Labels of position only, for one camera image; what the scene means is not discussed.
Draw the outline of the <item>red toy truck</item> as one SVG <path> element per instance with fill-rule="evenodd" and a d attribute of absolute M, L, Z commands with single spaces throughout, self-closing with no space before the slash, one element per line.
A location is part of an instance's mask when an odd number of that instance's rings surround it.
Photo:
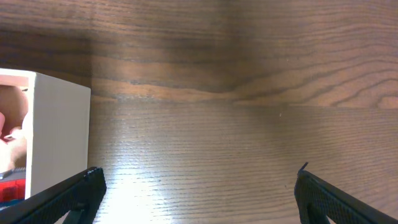
<path fill-rule="evenodd" d="M 25 167 L 1 173 L 1 203 L 25 199 L 25 176 Z"/>

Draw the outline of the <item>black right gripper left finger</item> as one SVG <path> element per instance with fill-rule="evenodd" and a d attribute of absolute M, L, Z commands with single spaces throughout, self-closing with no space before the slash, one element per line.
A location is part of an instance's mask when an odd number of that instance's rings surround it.
<path fill-rule="evenodd" d="M 106 193 L 103 169 L 90 167 L 64 181 L 1 210 L 2 224 L 92 224 Z"/>

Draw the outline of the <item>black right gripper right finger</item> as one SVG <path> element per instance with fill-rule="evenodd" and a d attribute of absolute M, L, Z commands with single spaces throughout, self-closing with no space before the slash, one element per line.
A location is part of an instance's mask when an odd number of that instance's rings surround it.
<path fill-rule="evenodd" d="M 395 218 L 306 171 L 307 165 L 299 169 L 294 187 L 301 224 L 397 224 Z"/>

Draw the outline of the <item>white pink duck toy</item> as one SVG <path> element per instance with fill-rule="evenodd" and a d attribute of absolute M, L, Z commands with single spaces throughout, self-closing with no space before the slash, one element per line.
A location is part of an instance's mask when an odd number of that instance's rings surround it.
<path fill-rule="evenodd" d="M 1 113 L 1 172 L 27 166 L 27 139 L 24 124 L 12 128 L 5 136 L 6 117 Z"/>

